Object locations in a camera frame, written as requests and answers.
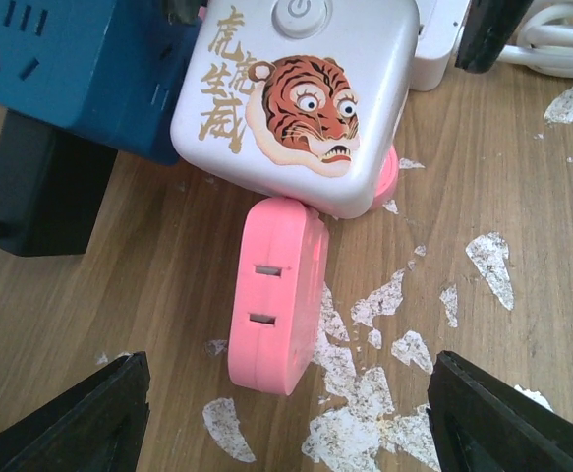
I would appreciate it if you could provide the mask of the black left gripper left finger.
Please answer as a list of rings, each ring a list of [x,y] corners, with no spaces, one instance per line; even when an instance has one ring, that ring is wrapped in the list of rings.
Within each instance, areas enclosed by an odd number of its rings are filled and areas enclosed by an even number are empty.
[[[121,356],[0,433],[0,471],[135,471],[149,416],[143,351]]]

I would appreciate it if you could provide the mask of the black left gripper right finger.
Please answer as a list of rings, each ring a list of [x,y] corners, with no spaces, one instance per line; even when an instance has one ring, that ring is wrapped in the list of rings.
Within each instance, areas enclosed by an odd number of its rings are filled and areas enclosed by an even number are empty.
[[[437,354],[428,399],[443,471],[573,471],[573,424],[455,352]]]

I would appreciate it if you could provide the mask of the blue cube socket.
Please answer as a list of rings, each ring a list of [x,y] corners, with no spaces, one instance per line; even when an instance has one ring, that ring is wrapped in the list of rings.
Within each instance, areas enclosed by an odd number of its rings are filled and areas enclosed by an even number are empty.
[[[200,27],[159,1],[0,1],[0,105],[173,165],[170,123]]]

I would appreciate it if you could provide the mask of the small pink plug adapter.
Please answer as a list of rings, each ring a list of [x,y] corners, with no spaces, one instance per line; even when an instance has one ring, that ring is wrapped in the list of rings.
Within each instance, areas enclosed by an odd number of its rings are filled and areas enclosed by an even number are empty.
[[[228,344],[233,384],[289,395],[312,360],[329,233],[318,212],[286,198],[250,210]]]

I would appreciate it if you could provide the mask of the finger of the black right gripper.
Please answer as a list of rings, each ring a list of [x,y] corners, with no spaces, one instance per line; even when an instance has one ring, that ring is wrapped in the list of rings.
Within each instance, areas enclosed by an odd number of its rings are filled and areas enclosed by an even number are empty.
[[[532,0],[471,1],[454,67],[471,74],[486,73],[532,3]]]
[[[192,24],[207,0],[165,0],[165,17],[170,24]]]

